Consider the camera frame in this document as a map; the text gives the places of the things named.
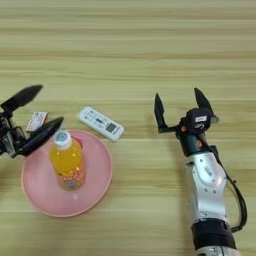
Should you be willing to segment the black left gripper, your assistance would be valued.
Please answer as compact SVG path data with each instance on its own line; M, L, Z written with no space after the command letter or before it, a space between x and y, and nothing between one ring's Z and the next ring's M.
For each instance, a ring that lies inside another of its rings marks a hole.
M12 113L31 102L43 88L42 85L26 87L1 104L1 108ZM64 118L58 117L45 123L26 139L20 126L15 126L12 116L0 112L0 155L7 153L11 158L17 155L28 156L46 143L60 128Z

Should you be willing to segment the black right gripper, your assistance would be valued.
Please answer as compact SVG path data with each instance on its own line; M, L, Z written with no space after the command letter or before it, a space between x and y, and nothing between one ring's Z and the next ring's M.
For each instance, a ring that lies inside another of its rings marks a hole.
M203 92L198 88L195 88L194 92L198 109L200 111L207 111L211 117L214 117L215 114L211 104ZM158 125L158 132L174 132L176 138L180 141L183 153L186 157L204 152L213 152L214 154L218 154L217 147L215 145L209 145L203 134L191 133L188 130L185 117L183 117L176 126L168 127L166 125L164 120L164 107L159 94L155 95L154 113Z

